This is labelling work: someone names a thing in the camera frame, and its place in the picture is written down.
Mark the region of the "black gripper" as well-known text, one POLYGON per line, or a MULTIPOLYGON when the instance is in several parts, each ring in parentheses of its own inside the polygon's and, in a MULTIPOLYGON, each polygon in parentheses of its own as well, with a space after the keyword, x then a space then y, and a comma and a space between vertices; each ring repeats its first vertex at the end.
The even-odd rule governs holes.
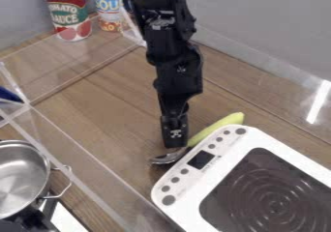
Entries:
POLYGON ((165 147, 183 147, 187 144, 189 126, 187 115, 181 114, 189 98, 202 92, 202 55, 197 48, 190 48, 178 59, 157 66, 154 88, 163 115, 161 128, 165 147))

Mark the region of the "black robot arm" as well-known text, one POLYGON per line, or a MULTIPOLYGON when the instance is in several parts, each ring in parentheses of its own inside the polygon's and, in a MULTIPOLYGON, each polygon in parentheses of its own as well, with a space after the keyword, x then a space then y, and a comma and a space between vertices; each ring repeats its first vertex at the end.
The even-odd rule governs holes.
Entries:
POLYGON ((197 32, 186 0, 124 0, 146 43, 146 60, 155 67, 154 88, 167 148, 187 145, 189 99, 202 92, 202 54, 190 43, 197 32))

